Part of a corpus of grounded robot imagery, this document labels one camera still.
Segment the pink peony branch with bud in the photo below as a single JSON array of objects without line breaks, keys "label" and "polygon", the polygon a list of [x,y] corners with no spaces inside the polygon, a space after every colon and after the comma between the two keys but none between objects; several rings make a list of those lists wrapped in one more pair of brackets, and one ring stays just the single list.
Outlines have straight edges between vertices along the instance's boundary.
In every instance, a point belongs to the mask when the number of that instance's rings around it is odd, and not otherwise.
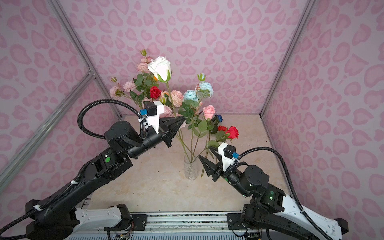
[{"label": "pink peony branch with bud", "polygon": [[116,77],[110,79],[115,84],[110,91],[110,97],[115,100],[126,98],[134,102],[140,110],[144,108],[143,100],[141,99],[141,93],[137,91],[137,85],[134,81],[128,81],[124,84],[118,82]]}]

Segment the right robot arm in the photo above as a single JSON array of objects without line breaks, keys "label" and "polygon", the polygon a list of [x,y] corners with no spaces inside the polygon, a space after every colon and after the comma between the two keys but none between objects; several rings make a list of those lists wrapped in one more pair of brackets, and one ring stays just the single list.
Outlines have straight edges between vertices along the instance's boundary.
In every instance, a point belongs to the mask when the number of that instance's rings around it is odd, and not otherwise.
[{"label": "right robot arm", "polygon": [[274,230],[299,240],[341,240],[349,232],[349,224],[342,218],[331,219],[303,206],[295,192],[290,175],[286,175],[291,194],[270,184],[269,175],[256,165],[249,165],[242,159],[246,155],[268,151],[276,155],[285,172],[287,165],[282,156],[269,147],[256,147],[241,154],[233,146],[211,147],[219,160],[213,163],[199,156],[204,170],[216,182],[227,181],[243,197],[250,198],[241,214],[241,223],[246,228]]}]

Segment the orange rose stem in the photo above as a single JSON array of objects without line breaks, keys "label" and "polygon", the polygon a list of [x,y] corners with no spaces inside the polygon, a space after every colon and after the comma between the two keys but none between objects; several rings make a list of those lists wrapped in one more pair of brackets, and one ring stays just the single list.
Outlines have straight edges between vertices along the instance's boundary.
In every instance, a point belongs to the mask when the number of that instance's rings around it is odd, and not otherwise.
[{"label": "orange rose stem", "polygon": [[134,83],[136,85],[136,91],[139,100],[143,100],[144,98],[150,99],[151,88],[154,86],[159,86],[158,81],[155,79],[154,74],[152,73],[139,73],[134,78]]}]

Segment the white rose stem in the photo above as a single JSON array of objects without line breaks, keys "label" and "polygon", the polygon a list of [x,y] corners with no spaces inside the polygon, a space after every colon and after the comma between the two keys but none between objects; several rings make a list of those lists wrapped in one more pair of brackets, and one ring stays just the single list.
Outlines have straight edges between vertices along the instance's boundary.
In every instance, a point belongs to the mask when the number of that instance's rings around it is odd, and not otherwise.
[{"label": "white rose stem", "polygon": [[[163,83],[166,85],[167,92],[171,93],[171,90],[169,82],[172,77],[172,70],[171,70],[171,63],[169,60],[166,59],[166,57],[157,57],[154,60],[151,60],[151,63],[148,64],[148,69],[150,73],[154,74],[155,79],[159,83]],[[171,110],[174,111],[174,113],[177,113],[178,108],[171,108]]]}]

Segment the small mixed roses spray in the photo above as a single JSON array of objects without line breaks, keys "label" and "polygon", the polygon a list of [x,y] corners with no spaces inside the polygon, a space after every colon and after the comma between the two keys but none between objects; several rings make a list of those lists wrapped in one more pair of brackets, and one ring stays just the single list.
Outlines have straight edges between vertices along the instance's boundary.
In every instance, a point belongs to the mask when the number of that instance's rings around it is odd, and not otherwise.
[{"label": "small mixed roses spray", "polygon": [[[182,116],[181,114],[179,113],[174,113],[173,110],[171,110],[170,107],[168,106],[164,106],[164,113],[161,114],[160,118],[168,118],[168,117],[180,117]],[[193,162],[193,157],[192,157],[192,152],[191,150],[187,147],[187,145],[185,144],[184,142],[184,137],[183,137],[183,133],[182,133],[182,128],[184,128],[186,126],[186,123],[183,123],[181,128],[178,130],[178,133],[177,133],[177,139],[180,141],[182,147],[183,147],[183,150],[184,150],[184,153],[185,153],[185,156],[187,157],[187,160],[189,163],[192,163]]]}]

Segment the teal peony branch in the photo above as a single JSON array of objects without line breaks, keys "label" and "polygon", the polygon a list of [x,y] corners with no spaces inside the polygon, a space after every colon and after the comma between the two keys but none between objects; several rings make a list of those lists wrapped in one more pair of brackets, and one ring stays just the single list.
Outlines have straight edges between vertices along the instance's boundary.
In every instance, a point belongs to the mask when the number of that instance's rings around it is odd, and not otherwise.
[{"label": "teal peony branch", "polygon": [[[197,75],[198,83],[192,90],[187,90],[184,93],[184,101],[182,103],[182,106],[179,108],[179,114],[184,116],[186,118],[186,130],[191,131],[191,123],[192,118],[196,115],[196,113],[199,113],[203,109],[203,102],[209,98],[211,98],[214,94],[213,86],[206,81],[206,75],[203,73],[200,73]],[[189,140],[184,142],[187,145],[187,147],[192,152],[192,143],[195,143],[197,140],[197,137],[190,137]]]}]

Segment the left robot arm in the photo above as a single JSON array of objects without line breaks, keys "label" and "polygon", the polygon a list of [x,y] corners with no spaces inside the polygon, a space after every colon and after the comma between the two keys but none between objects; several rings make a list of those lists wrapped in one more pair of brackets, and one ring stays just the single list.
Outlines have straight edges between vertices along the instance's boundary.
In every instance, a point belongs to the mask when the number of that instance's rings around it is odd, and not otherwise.
[{"label": "left robot arm", "polygon": [[10,240],[63,240],[80,226],[76,205],[97,189],[115,180],[132,167],[132,159],[154,148],[159,143],[171,147],[185,117],[161,118],[160,131],[149,127],[146,136],[141,136],[127,121],[119,121],[105,132],[109,147],[86,162],[76,177],[44,200],[31,200],[26,204],[26,213],[1,228],[3,234],[16,224],[32,219],[24,235],[9,236]]}]

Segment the blue rose stem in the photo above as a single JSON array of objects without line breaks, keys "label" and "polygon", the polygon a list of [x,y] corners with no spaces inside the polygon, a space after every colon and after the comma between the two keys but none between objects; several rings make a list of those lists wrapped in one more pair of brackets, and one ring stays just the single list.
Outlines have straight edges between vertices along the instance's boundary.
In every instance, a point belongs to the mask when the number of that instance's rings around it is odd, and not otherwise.
[{"label": "blue rose stem", "polygon": [[223,121],[223,118],[221,115],[215,115],[212,118],[212,124],[213,124],[213,129],[211,130],[211,134],[214,135],[219,131],[219,125]]}]

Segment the large red rose stem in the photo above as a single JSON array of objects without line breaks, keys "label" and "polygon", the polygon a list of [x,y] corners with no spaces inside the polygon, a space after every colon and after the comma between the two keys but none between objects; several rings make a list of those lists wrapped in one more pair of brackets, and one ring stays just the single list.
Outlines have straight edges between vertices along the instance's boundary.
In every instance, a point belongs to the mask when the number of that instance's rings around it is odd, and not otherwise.
[{"label": "large red rose stem", "polygon": [[150,88],[150,101],[157,101],[162,94],[162,91],[157,87],[153,86]]},{"label": "large red rose stem", "polygon": [[[236,128],[236,127],[234,127],[234,126],[231,126],[231,127],[227,127],[228,128],[228,130],[227,130],[227,132],[226,132],[226,137],[228,138],[228,140],[227,141],[232,141],[232,140],[235,140],[235,139],[238,139],[239,138],[239,130]],[[217,144],[217,143],[214,143],[214,145],[212,146],[212,147],[210,147],[210,148],[218,148],[219,147],[219,145]],[[198,154],[196,154],[196,156],[195,156],[195,160],[197,160],[198,159],[198,156],[199,155],[201,155],[201,153],[202,153],[202,151],[200,151]]]}]

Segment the clear glass cylinder vase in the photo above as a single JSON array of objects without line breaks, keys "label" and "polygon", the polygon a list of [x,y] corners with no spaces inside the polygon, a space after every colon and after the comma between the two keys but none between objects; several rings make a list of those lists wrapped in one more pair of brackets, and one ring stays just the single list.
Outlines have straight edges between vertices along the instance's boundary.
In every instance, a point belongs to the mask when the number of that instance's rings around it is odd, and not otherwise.
[{"label": "clear glass cylinder vase", "polygon": [[190,159],[188,156],[184,156],[184,174],[186,179],[195,180],[199,174],[199,166],[195,158]]}]

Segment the pink rose stem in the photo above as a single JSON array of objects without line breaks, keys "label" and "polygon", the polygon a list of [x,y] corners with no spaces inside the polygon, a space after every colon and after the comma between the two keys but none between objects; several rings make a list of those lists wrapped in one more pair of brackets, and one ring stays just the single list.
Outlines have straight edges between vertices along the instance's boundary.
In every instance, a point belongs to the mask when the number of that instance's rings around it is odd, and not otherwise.
[{"label": "pink rose stem", "polygon": [[[202,111],[196,113],[192,118],[191,130],[192,130],[192,139],[197,137],[195,143],[192,143],[192,162],[198,159],[198,155],[204,152],[208,148],[208,143],[211,140],[211,132],[214,129],[214,116],[216,114],[216,109],[213,105],[208,105],[203,107]],[[200,139],[206,138],[205,147],[203,150],[197,150],[198,143]]]}]

